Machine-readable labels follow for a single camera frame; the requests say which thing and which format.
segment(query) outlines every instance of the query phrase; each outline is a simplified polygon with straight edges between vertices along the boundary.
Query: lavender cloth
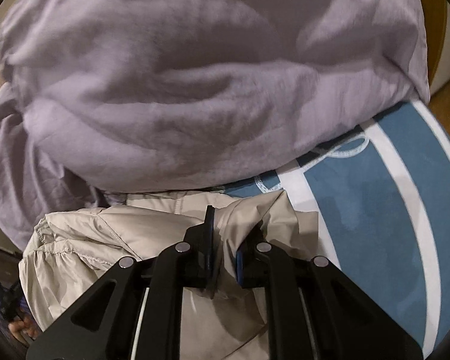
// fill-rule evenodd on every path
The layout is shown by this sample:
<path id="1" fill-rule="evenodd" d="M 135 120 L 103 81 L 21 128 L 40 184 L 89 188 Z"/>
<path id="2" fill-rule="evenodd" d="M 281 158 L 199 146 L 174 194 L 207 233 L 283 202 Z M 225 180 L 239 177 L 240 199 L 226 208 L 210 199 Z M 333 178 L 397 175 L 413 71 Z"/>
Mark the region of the lavender cloth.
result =
<path id="1" fill-rule="evenodd" d="M 18 0 L 0 28 L 0 226 L 24 248 L 94 187 L 277 168 L 427 102 L 420 0 Z"/>

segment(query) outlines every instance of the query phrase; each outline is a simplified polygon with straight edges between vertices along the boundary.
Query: beige fabric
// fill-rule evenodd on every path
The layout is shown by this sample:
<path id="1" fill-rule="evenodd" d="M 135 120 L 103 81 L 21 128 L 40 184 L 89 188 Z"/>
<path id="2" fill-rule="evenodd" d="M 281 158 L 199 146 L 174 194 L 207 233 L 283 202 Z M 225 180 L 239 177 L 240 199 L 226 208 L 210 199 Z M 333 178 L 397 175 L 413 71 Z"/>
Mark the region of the beige fabric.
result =
<path id="1" fill-rule="evenodd" d="M 219 193 L 130 195 L 127 206 L 45 216 L 20 262 L 20 280 L 37 322 L 46 329 L 123 256 L 155 257 L 215 211 L 216 291 L 210 299 L 184 290 L 182 359 L 268 358 L 262 290 L 236 283 L 236 249 L 260 221 L 265 238 L 296 257 L 315 254 L 316 212 L 294 212 L 284 191 L 237 199 Z"/>

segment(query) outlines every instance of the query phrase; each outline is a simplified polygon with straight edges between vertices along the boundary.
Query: crumpled cloth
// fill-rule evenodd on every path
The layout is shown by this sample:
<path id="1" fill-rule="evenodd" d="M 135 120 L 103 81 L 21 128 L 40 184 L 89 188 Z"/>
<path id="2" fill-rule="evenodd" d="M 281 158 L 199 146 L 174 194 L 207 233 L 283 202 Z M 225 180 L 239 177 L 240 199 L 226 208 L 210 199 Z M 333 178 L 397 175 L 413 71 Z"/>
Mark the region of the crumpled cloth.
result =
<path id="1" fill-rule="evenodd" d="M 94 188 L 222 185 L 430 98 L 420 0 L 18 0 L 0 71 L 0 226 L 21 248 Z"/>
<path id="2" fill-rule="evenodd" d="M 284 191 L 252 198 L 219 193 L 173 192 L 134 197 L 132 206 L 48 214 L 35 228 L 20 280 L 42 330 L 51 325 L 108 268 L 123 256 L 157 256 L 183 240 L 187 228 L 203 222 L 208 204 L 214 216 L 214 297 L 184 289 L 180 358 L 266 360 L 266 305 L 263 289 L 244 290 L 236 282 L 236 250 L 262 223 L 265 239 L 291 256 L 316 253 L 318 214 L 295 212 Z"/>

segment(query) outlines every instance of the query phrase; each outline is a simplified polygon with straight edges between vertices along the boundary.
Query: black metal bracket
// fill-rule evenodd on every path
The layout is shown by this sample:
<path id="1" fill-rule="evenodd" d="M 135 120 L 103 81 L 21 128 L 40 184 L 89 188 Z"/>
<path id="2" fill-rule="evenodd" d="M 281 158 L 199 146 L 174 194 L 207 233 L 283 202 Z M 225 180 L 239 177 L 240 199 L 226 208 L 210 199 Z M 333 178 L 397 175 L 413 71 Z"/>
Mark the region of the black metal bracket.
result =
<path id="1" fill-rule="evenodd" d="M 265 287 L 271 360 L 423 360 L 418 343 L 323 256 L 292 258 L 256 226 L 236 269 L 243 288 Z"/>
<path id="2" fill-rule="evenodd" d="M 30 347 L 27 360 L 178 360 L 183 287 L 212 276 L 214 208 L 158 257 L 123 257 Z M 420 346 L 323 256 L 290 257 L 257 225 L 236 255 L 265 288 L 271 360 L 423 360 Z"/>
<path id="3" fill-rule="evenodd" d="M 208 206 L 204 223 L 158 257 L 120 259 L 35 341 L 27 360 L 117 360 L 132 353 L 179 359 L 183 287 L 206 288 L 211 277 L 214 211 Z"/>

